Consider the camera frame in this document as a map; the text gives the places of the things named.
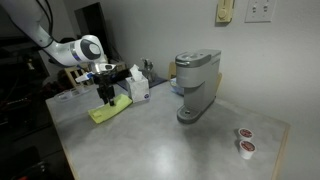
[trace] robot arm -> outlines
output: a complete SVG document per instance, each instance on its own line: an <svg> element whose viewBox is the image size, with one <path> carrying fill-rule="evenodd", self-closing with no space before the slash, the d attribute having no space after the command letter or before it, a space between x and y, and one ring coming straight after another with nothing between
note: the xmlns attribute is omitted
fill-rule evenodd
<svg viewBox="0 0 320 180"><path fill-rule="evenodd" d="M115 65L108 64L104 58L100 41L95 36L86 35L82 39L65 44L56 42L40 26L43 10L36 0L0 0L0 4L15 25L43 48L57 64L74 66L87 62L92 74L103 74L114 69Z"/></svg>

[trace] coffee maker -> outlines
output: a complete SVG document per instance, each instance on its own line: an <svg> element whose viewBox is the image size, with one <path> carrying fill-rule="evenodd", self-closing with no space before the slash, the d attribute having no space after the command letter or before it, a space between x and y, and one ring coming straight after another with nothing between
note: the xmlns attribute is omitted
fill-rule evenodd
<svg viewBox="0 0 320 180"><path fill-rule="evenodd" d="M184 88L184 105L178 109L181 123L196 122L214 102L221 51L200 49L176 57L177 84Z"/></svg>

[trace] yellow cloth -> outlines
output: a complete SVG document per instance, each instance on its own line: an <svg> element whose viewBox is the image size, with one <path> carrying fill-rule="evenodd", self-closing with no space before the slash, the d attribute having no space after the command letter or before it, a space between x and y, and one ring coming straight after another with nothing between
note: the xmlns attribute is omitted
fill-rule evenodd
<svg viewBox="0 0 320 180"><path fill-rule="evenodd" d="M114 98L114 103L115 106L110 106L108 103L100 108L90 109L88 111L90 117L95 123L102 123L128 107L132 103L132 100L128 96L120 94Z"/></svg>

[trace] tissue box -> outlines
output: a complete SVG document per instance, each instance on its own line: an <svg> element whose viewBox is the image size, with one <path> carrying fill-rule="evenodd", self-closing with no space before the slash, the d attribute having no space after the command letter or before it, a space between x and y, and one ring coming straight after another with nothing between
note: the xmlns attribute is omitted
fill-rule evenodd
<svg viewBox="0 0 320 180"><path fill-rule="evenodd" d="M126 78L126 82L128 95L133 103L148 100L150 98L147 78L143 76L142 80L134 81L133 78L128 77Z"/></svg>

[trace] gray countertop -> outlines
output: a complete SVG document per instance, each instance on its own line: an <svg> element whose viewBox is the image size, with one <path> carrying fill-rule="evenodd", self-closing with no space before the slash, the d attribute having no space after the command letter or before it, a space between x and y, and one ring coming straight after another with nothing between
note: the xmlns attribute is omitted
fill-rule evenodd
<svg viewBox="0 0 320 180"><path fill-rule="evenodd" d="M126 91L115 86L116 92ZM47 105L76 179L274 179L288 124L216 99L192 125L177 121L183 98L169 83L150 89L149 102L132 104L95 124L87 110L103 105L95 90ZM238 153L236 130L254 132L251 160Z"/></svg>

